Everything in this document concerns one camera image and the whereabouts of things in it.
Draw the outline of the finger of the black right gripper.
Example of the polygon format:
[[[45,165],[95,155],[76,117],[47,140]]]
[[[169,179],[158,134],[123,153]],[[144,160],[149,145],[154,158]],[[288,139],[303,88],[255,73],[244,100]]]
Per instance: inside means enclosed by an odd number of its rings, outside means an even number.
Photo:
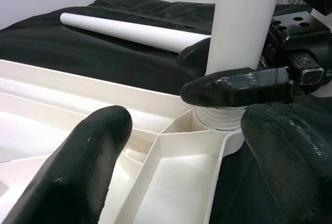
[[[249,67],[216,72],[186,83],[182,100],[190,105],[221,108],[267,102],[291,103],[293,81],[286,67]]]
[[[194,77],[205,75],[211,38],[205,38],[179,53],[176,58],[177,65]]]

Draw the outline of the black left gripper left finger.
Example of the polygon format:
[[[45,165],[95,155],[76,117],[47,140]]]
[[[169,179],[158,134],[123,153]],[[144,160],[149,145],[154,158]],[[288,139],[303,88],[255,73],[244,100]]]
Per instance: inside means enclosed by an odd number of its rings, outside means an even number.
[[[91,113],[43,163],[4,223],[97,223],[131,132],[122,106]]]

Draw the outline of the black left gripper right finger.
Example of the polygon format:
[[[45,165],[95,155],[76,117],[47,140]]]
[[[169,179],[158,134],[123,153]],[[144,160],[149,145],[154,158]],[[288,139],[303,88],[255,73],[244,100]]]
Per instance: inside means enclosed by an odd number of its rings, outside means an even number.
[[[274,106],[248,107],[241,129],[287,223],[331,223],[331,143]]]

